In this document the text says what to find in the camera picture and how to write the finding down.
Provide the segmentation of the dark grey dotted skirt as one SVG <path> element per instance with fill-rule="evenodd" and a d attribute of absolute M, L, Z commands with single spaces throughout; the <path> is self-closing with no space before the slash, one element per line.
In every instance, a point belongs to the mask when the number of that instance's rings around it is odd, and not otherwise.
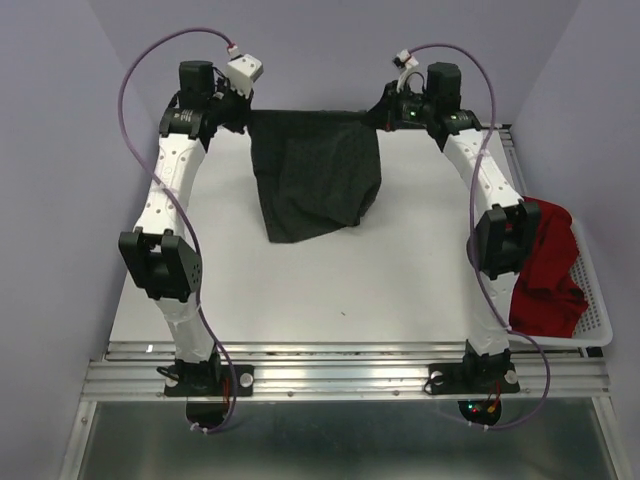
<path fill-rule="evenodd" d="M 247 131 L 268 241 L 293 244 L 360 225 L 382 183 L 362 111 L 255 110 Z"/>

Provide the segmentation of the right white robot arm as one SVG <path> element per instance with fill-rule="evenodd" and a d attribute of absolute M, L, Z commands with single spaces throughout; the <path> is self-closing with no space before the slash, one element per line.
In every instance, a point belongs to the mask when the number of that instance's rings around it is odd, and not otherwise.
<path fill-rule="evenodd" d="M 423 128 L 453 164 L 469 190 L 470 235 L 467 257 L 475 276 L 469 336 L 461 360 L 432 363 L 424 390 L 429 395 L 516 393 L 509 322 L 513 290 L 532 253 L 541 210 L 527 201 L 503 174 L 489 150 L 490 132 L 461 106 L 461 72 L 436 62 L 419 73 L 412 55 L 394 61 L 400 74 L 387 83 L 381 99 L 365 115 L 365 124 L 393 132 Z"/>

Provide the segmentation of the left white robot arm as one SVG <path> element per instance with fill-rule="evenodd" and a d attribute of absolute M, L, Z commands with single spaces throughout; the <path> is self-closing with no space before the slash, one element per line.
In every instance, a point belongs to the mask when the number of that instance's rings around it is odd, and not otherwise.
<path fill-rule="evenodd" d="M 179 66 L 180 88 L 159 124 L 158 158 L 140 217 L 118 248 L 134 284 L 154 301 L 175 344 L 175 360 L 159 368 L 168 396 L 208 396 L 229 385 L 216 342 L 201 318 L 203 261 L 184 215 L 200 165 L 217 130 L 242 133 L 263 72 L 250 55 L 223 71 L 208 61 Z"/>

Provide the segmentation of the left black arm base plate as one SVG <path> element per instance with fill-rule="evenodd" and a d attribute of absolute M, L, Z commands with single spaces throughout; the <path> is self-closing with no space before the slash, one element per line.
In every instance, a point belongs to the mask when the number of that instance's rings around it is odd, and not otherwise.
<path fill-rule="evenodd" d="M 231 369 L 228 365 L 211 369 L 206 362 L 175 362 L 169 366 L 159 366 L 156 371 L 164 377 L 164 395 L 167 397 L 221 397 L 232 394 Z"/>

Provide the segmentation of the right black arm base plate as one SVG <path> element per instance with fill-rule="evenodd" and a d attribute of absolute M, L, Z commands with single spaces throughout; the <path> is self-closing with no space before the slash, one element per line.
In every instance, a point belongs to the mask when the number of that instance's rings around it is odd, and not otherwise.
<path fill-rule="evenodd" d="M 515 394 L 521 391 L 514 369 L 474 371 L 462 363 L 432 363 L 423 385 L 427 395 L 462 395 L 475 397 L 500 392 Z"/>

